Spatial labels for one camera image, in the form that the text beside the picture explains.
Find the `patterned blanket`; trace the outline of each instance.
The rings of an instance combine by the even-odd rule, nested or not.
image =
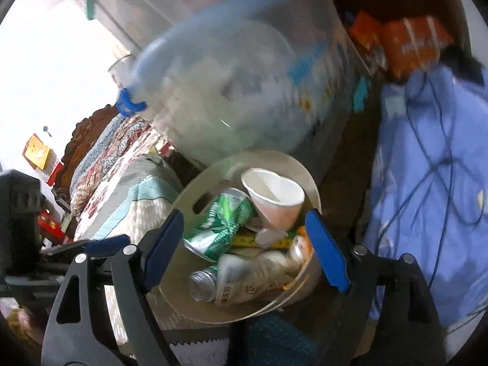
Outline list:
[[[154,129],[142,134],[132,146],[120,157],[102,179],[97,189],[94,191],[85,209],[79,217],[78,226],[75,233],[75,241],[84,238],[91,238],[103,222],[115,210],[115,207],[122,203],[127,196],[121,198],[115,207],[105,208],[104,206],[112,199],[112,194],[120,188],[119,182],[125,171],[142,154],[147,154],[155,149],[157,153],[164,156],[168,152],[169,143],[166,142]]]
[[[94,164],[80,178],[71,197],[71,213],[79,217],[90,197],[119,157],[144,133],[150,131],[149,124],[138,116],[127,118],[114,134],[114,138]]]
[[[93,166],[93,164],[98,160],[100,154],[102,154],[112,143],[115,133],[122,125],[124,120],[125,118],[121,114],[117,114],[111,120],[111,122],[108,123],[107,127],[103,130],[93,147],[76,167],[73,177],[71,178],[71,185],[69,186],[70,198],[73,198],[74,190],[83,174],[85,174],[85,172]]]
[[[159,154],[142,154],[121,175],[80,239],[127,234],[138,242],[148,226],[163,223],[181,190],[180,180]]]

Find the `metal screw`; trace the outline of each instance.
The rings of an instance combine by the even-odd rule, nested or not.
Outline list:
[[[80,253],[75,257],[75,261],[80,264],[83,263],[86,260],[86,253]]]
[[[402,260],[405,262],[405,263],[408,263],[408,264],[413,264],[415,263],[415,258],[414,256],[412,256],[410,253],[405,253],[402,255]]]
[[[124,248],[123,252],[124,252],[125,255],[128,255],[129,256],[129,255],[133,255],[134,253],[136,253],[136,250],[137,250],[137,246],[135,246],[135,245],[127,245]]]
[[[358,256],[366,256],[368,254],[368,250],[362,245],[356,245],[353,252]]]

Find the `bag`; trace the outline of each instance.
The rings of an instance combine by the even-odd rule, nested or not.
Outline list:
[[[431,16],[388,22],[381,30],[381,44],[396,80],[408,78],[418,68],[427,70],[452,42],[441,22]]]

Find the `white wall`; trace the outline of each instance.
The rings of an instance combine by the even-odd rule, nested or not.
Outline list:
[[[33,133],[61,158],[75,125],[114,103],[117,88],[107,69],[115,57],[94,25],[73,0],[16,0],[0,24],[4,170],[35,176],[22,156]],[[47,185],[42,192],[54,203]]]

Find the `white paper cup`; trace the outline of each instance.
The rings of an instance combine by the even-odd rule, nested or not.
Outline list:
[[[300,185],[266,169],[250,168],[241,175],[266,228],[288,231],[295,224],[305,200]]]

